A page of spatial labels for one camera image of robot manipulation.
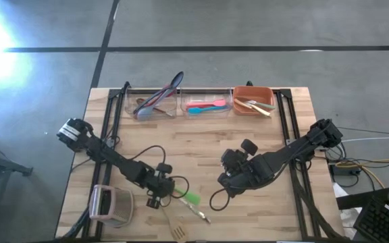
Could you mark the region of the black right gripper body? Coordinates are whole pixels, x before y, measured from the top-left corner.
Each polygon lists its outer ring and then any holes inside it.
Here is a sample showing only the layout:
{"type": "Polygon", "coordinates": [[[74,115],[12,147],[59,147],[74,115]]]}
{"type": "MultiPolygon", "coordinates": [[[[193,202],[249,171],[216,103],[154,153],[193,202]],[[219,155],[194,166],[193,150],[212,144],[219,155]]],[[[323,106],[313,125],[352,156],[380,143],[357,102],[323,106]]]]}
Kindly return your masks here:
{"type": "Polygon", "coordinates": [[[230,198],[253,188],[257,183],[248,157],[254,155],[258,147],[251,140],[244,139],[241,148],[241,151],[228,148],[221,157],[224,172],[217,181],[224,187],[230,198]]]}

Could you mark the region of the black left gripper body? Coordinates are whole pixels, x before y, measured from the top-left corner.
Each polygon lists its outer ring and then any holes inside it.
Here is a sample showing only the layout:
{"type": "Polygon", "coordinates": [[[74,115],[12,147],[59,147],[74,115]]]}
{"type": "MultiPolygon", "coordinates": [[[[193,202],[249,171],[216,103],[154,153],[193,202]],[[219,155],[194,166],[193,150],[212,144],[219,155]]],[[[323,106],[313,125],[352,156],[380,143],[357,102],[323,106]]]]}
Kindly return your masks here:
{"type": "Polygon", "coordinates": [[[156,169],[148,172],[146,176],[146,187],[150,196],[147,201],[148,207],[158,209],[160,200],[170,196],[174,191],[175,181],[166,177],[166,174],[171,172],[172,166],[165,163],[159,163],[156,169]]]}

